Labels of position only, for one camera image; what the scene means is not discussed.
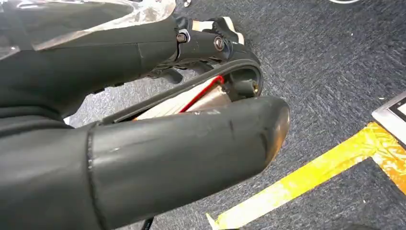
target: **gray carpet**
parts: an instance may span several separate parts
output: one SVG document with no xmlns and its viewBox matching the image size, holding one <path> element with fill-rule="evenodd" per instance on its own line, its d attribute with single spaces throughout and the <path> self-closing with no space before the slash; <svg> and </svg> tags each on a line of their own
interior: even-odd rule
<svg viewBox="0 0 406 230">
<path fill-rule="evenodd" d="M 346 140 L 372 120 L 375 108 L 406 90 L 404 0 L 361 0 L 350 5 L 327 0 L 192 1 L 189 8 L 180 4 L 177 11 L 200 20 L 226 15 L 236 21 L 237 30 L 246 35 L 247 45 L 262 62 L 263 94 L 289 103 L 292 125 L 280 154 L 261 175 L 158 216 L 153 230 L 210 229 L 205 212 L 216 217 Z M 165 80 L 139 80 L 91 95 L 72 117 L 72 124 L 100 119 L 170 87 Z M 330 229 L 349 220 L 382 229 L 406 229 L 405 219 L 399 217 L 405 214 L 404 204 L 397 202 L 401 199 L 374 193 L 376 189 L 370 186 L 392 193 L 397 188 L 387 188 L 388 179 L 368 172 L 379 171 L 373 162 L 366 164 L 253 221 L 246 229 Z M 331 193 L 337 189 L 342 194 Z M 381 198 L 382 203 L 367 203 L 380 209 L 356 209 L 363 205 L 361 194 Z M 342 195 L 345 202 L 328 201 L 333 195 L 337 199 Z M 392 203 L 399 208 L 389 210 L 387 205 Z M 317 217 L 320 213 L 324 213 L 322 218 Z"/>
</svg>

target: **yellow tape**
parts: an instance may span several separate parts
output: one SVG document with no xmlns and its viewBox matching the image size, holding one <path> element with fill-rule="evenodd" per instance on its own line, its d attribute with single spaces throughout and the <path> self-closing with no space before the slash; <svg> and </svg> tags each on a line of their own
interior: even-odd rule
<svg viewBox="0 0 406 230">
<path fill-rule="evenodd" d="M 214 230 L 240 228 L 370 156 L 406 194 L 406 151 L 383 128 L 370 123 L 350 139 L 222 213 L 216 221 L 206 216 Z"/>
</svg>

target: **bolt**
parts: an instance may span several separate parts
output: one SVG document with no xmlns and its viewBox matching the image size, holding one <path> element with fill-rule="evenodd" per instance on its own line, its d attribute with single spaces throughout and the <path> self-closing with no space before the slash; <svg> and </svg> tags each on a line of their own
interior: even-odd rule
<svg viewBox="0 0 406 230">
<path fill-rule="evenodd" d="M 214 47 L 218 51 L 223 51 L 223 49 L 224 49 L 224 41 L 219 36 L 214 38 Z"/>
<path fill-rule="evenodd" d="M 178 35 L 176 35 L 176 40 L 177 40 L 179 43 L 185 43 L 185 42 L 188 41 L 188 38 L 186 37 L 185 34 L 178 34 Z"/>
</svg>

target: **white object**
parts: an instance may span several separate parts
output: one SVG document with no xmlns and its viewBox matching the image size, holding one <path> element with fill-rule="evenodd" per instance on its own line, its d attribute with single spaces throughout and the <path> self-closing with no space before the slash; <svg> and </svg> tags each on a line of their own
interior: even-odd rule
<svg viewBox="0 0 406 230">
<path fill-rule="evenodd" d="M 406 91 L 388 101 L 372 113 L 386 130 L 406 145 Z"/>
<path fill-rule="evenodd" d="M 351 1 L 340 1 L 340 0 L 329 0 L 330 2 L 337 3 L 337 4 L 351 4 L 356 3 L 360 0 L 351 0 Z"/>
</svg>

